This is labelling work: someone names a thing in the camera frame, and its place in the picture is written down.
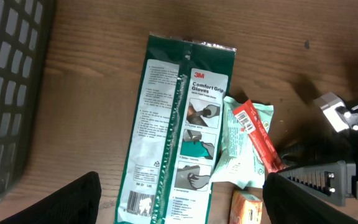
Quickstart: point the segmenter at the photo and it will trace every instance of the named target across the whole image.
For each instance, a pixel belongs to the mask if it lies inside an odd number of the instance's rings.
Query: wood grain
[[[306,104],[315,94],[358,98],[356,0],[59,0],[30,162],[0,220],[95,170],[98,223],[113,222],[150,31],[236,47],[231,93],[275,106],[275,144],[319,120]],[[233,188],[214,186],[210,223],[227,223]],[[347,202],[341,210],[358,219]]]

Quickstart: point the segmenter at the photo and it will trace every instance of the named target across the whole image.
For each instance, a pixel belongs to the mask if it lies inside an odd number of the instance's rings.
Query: barcode label
[[[249,119],[248,114],[246,111],[241,111],[240,113],[236,114],[237,120],[241,123],[243,127],[245,127],[247,133],[251,133],[255,131],[255,126],[252,124],[252,121]]]
[[[134,215],[150,217],[152,214],[153,204],[154,195],[130,191],[127,204],[127,212]]]

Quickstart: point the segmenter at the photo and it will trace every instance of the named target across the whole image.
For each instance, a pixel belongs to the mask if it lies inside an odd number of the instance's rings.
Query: orange package
[[[229,224],[260,224],[262,203],[252,194],[235,190],[231,201]]]

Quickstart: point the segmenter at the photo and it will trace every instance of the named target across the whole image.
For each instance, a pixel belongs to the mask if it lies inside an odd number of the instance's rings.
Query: red package
[[[252,102],[247,100],[243,105],[234,109],[233,113],[250,137],[267,172],[277,172],[284,169],[284,165],[267,135]]]

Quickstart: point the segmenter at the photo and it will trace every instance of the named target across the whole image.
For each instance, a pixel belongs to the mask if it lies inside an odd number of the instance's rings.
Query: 3m logo
[[[201,72],[196,72],[196,73],[194,74],[194,77],[196,77],[196,78],[204,78],[204,74],[201,73]]]

